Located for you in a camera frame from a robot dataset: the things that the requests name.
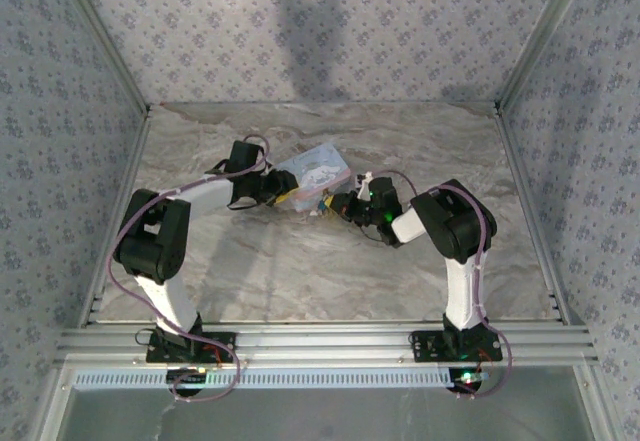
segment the marble floor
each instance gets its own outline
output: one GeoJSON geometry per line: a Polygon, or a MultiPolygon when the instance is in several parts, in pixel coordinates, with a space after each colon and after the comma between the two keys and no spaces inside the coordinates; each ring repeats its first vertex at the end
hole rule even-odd
{"type": "MultiPolygon", "coordinates": [[[[551,317],[547,289],[488,106],[438,103],[154,106],[135,188],[200,177],[252,132],[277,163],[332,142],[352,172],[395,168],[420,192],[451,178],[493,212],[485,271],[490,319],[551,317]]],[[[406,183],[394,178],[401,201],[406,183]]],[[[398,250],[340,219],[281,207],[218,210],[190,226],[182,274],[205,321],[441,319],[443,258],[428,237],[398,250]]],[[[117,276],[138,289],[124,270],[117,276]]],[[[99,321],[152,319],[108,284],[99,321]]]]}

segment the purple cable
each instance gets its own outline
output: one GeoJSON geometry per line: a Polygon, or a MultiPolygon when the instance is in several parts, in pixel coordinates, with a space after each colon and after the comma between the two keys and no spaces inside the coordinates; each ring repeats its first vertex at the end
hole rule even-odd
{"type": "Polygon", "coordinates": [[[208,177],[208,178],[201,178],[201,179],[198,179],[196,181],[192,181],[191,183],[188,183],[188,184],[182,186],[181,188],[171,189],[171,190],[169,190],[167,192],[159,194],[158,196],[153,198],[151,201],[149,201],[147,204],[142,206],[138,211],[136,211],[136,213],[129,219],[129,221],[127,221],[125,223],[125,225],[122,227],[120,232],[118,232],[118,235],[116,236],[116,239],[115,239],[115,241],[113,243],[113,247],[109,250],[109,253],[108,253],[107,267],[106,267],[107,276],[109,277],[109,279],[111,279],[111,282],[113,284],[115,284],[118,289],[120,289],[120,291],[122,291],[123,293],[131,296],[132,298],[134,298],[136,300],[138,300],[142,304],[146,305],[158,318],[162,319],[167,324],[167,326],[169,326],[171,329],[176,331],[181,336],[183,336],[183,337],[185,337],[187,339],[191,339],[192,341],[197,341],[197,342],[200,342],[200,343],[209,344],[211,346],[215,346],[216,348],[222,349],[223,351],[226,351],[227,353],[229,353],[229,355],[233,359],[233,363],[234,363],[234,365],[236,367],[236,373],[235,373],[235,376],[233,377],[233,380],[231,381],[229,386],[226,387],[226,389],[224,391],[222,391],[221,393],[216,394],[214,396],[207,396],[207,397],[204,397],[204,398],[186,398],[184,396],[180,396],[178,394],[178,392],[177,392],[177,387],[180,384],[180,382],[182,382],[182,380],[184,380],[185,378],[187,378],[190,375],[189,373],[187,373],[187,374],[184,374],[182,376],[179,376],[173,382],[173,384],[171,385],[171,393],[173,394],[174,398],[176,400],[178,400],[178,401],[185,401],[187,403],[202,403],[202,402],[206,402],[206,401],[215,401],[215,400],[223,398],[224,396],[229,394],[236,387],[236,385],[240,381],[240,376],[242,375],[241,366],[240,366],[240,359],[238,359],[238,356],[233,351],[233,349],[230,349],[226,344],[221,343],[219,341],[216,341],[214,339],[205,338],[203,336],[197,336],[195,334],[191,334],[191,333],[188,333],[188,332],[184,331],[179,326],[177,326],[175,323],[173,323],[171,320],[169,320],[164,314],[162,314],[162,312],[160,312],[160,310],[158,308],[156,308],[153,305],[153,303],[151,303],[149,300],[147,300],[146,298],[140,296],[139,294],[134,293],[133,291],[125,288],[115,278],[115,276],[113,275],[113,269],[112,269],[113,254],[114,254],[115,250],[117,249],[118,245],[122,242],[122,240],[126,236],[126,234],[129,231],[129,229],[131,229],[131,226],[133,226],[133,224],[136,221],[138,221],[138,219],[140,219],[140,217],[145,212],[147,212],[150,208],[152,208],[153,206],[158,204],[163,199],[166,199],[166,198],[168,198],[170,196],[175,196],[176,194],[183,193],[185,191],[188,191],[189,189],[193,189],[193,188],[195,188],[197,186],[202,186],[203,184],[206,184],[206,183],[218,180],[218,179],[227,179],[227,178],[233,178],[235,176],[242,176],[243,174],[247,174],[247,173],[253,171],[258,166],[260,166],[262,163],[265,163],[266,160],[267,160],[267,156],[269,155],[269,152],[270,152],[270,149],[271,149],[270,146],[269,146],[269,141],[267,141],[266,138],[264,138],[263,136],[261,136],[259,134],[251,134],[251,135],[245,137],[244,139],[247,140],[250,137],[255,137],[255,138],[261,139],[264,142],[264,145],[265,145],[264,154],[256,162],[256,164],[254,164],[250,168],[244,169],[242,171],[238,171],[237,173],[218,174],[218,175],[214,175],[214,176],[211,176],[211,177],[208,177]]]}
{"type": "Polygon", "coordinates": [[[397,169],[382,169],[380,171],[376,171],[375,173],[373,173],[373,177],[375,178],[376,176],[380,176],[381,174],[397,174],[402,179],[404,179],[407,183],[409,183],[409,186],[411,186],[411,191],[413,191],[413,195],[418,196],[418,190],[416,189],[416,185],[413,184],[413,182],[409,179],[409,176],[404,174],[402,171],[398,171],[397,169]]]}
{"type": "MultiPolygon", "coordinates": [[[[473,197],[471,197],[468,193],[466,193],[462,189],[456,188],[455,186],[442,184],[440,186],[437,186],[434,189],[451,191],[462,196],[471,205],[471,207],[476,213],[476,216],[478,216],[478,220],[480,221],[480,244],[478,245],[478,252],[475,255],[475,264],[476,266],[480,266],[482,253],[484,252],[484,245],[487,242],[487,225],[485,223],[484,215],[482,214],[482,210],[480,209],[480,206],[478,206],[478,203],[475,202],[473,197]]],[[[477,394],[472,392],[469,395],[475,398],[484,398],[487,396],[491,396],[496,391],[502,389],[502,387],[507,382],[507,379],[511,375],[511,368],[513,366],[513,354],[511,352],[511,344],[509,344],[509,341],[507,340],[507,337],[504,335],[504,333],[499,329],[496,329],[493,326],[491,326],[485,319],[484,315],[482,314],[482,310],[480,309],[480,270],[479,269],[473,270],[473,302],[475,304],[475,309],[477,310],[477,314],[482,320],[482,325],[492,333],[495,333],[500,339],[502,339],[504,346],[507,349],[507,371],[505,372],[504,376],[500,378],[500,381],[498,382],[498,384],[496,384],[493,388],[489,389],[488,391],[485,391],[484,393],[477,394]]]]}

